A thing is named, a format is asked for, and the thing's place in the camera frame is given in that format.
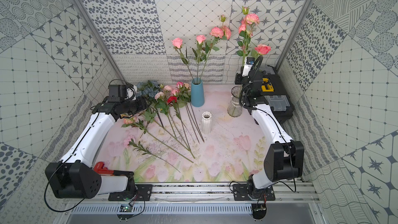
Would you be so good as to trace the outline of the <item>pink peony flower stem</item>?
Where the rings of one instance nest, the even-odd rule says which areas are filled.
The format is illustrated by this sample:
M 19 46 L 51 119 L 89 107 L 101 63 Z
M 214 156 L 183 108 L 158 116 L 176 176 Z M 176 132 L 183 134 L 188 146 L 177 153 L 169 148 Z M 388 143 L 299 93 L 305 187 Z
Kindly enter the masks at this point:
M 197 44 L 200 48 L 204 49 L 201 54 L 201 60 L 204 61 L 204 65 L 200 74 L 200 78 L 202 78 L 207 62 L 214 51 L 219 51 L 219 43 L 221 41 L 227 41 L 232 37 L 231 29 L 226 25 L 227 17 L 225 15 L 220 16 L 220 27 L 214 27 L 210 30 L 210 40 L 206 40 L 205 36 L 203 36 L 202 40 L 199 41 L 197 39 Z

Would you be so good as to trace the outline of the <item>large pink rose stem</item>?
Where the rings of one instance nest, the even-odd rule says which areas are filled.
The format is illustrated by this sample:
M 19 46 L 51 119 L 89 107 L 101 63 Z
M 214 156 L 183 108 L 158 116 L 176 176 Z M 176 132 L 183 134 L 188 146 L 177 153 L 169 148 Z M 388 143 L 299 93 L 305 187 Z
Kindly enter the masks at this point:
M 259 44 L 251 52 L 250 56 L 255 59 L 255 62 L 259 60 L 259 57 L 267 55 L 271 51 L 271 47 L 265 44 Z

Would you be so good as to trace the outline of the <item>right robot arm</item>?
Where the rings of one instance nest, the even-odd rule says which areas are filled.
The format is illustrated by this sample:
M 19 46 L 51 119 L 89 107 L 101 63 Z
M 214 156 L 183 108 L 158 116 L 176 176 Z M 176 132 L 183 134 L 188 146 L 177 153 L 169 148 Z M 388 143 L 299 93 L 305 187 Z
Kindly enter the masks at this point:
M 275 117 L 278 109 L 275 104 L 281 102 L 284 96 L 264 92 L 263 89 L 270 83 L 265 82 L 260 73 L 254 75 L 254 79 L 241 74 L 235 76 L 235 84 L 242 86 L 238 103 L 249 111 L 267 143 L 265 158 L 260 160 L 263 169 L 247 180 L 248 194 L 253 199 L 259 199 L 260 194 L 267 192 L 274 184 L 285 179 L 295 180 L 303 174 L 304 145 L 288 135 Z

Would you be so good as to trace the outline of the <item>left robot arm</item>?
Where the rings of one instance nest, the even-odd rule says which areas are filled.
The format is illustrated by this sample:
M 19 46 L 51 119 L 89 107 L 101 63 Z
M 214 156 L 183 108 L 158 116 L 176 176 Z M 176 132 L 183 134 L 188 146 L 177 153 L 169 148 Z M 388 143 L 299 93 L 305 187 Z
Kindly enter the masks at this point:
M 123 114 L 144 111 L 146 100 L 136 95 L 137 87 L 125 82 L 109 85 L 108 96 L 98 103 L 90 120 L 71 149 L 58 162 L 48 164 L 45 174 L 58 199 L 92 199 L 108 194 L 112 201 L 136 198 L 134 173 L 108 170 L 104 163 L 94 165 L 95 157 L 109 130 Z

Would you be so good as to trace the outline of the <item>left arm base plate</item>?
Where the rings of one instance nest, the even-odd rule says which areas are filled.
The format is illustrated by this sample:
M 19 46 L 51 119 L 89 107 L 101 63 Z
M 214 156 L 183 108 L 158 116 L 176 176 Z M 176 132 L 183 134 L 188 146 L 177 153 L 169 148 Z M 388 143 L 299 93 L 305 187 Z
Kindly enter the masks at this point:
M 152 184 L 138 184 L 132 190 L 110 193 L 108 201 L 150 201 L 152 195 Z

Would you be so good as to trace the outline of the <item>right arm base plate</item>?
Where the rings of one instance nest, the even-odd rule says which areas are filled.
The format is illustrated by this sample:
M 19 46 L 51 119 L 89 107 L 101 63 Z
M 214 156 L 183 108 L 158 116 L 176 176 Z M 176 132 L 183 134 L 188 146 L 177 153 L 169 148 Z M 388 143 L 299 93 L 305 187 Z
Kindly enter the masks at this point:
M 232 184 L 231 190 L 235 201 L 276 200 L 272 187 L 257 189 L 248 184 Z

